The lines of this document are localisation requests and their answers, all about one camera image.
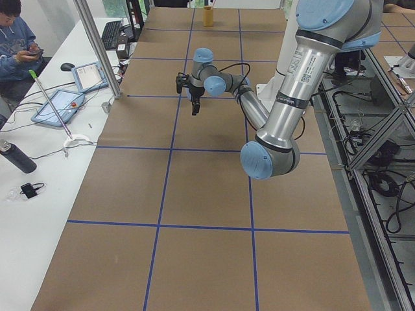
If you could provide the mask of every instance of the keyboard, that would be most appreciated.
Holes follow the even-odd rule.
[[[117,40],[121,25],[121,21],[109,21],[105,24],[101,40],[106,50],[114,50],[117,47]]]

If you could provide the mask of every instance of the bottle cap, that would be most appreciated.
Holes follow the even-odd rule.
[[[10,149],[12,144],[10,144],[8,141],[5,141],[4,139],[0,139],[0,151],[7,151]]]

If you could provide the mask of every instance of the black bottle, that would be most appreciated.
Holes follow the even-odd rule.
[[[35,162],[29,159],[15,144],[11,144],[4,139],[0,139],[0,154],[26,174],[36,170]]]

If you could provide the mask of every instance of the blue hoodie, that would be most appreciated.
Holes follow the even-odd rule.
[[[29,69],[39,68],[42,58],[33,62],[17,63],[12,57],[19,51],[29,50],[35,39],[35,35],[21,17],[17,17],[10,27],[0,26],[0,82],[26,79],[30,77]]]

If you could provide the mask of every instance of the yellow cup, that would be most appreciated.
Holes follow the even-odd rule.
[[[210,5],[203,7],[203,26],[213,26],[213,8]]]

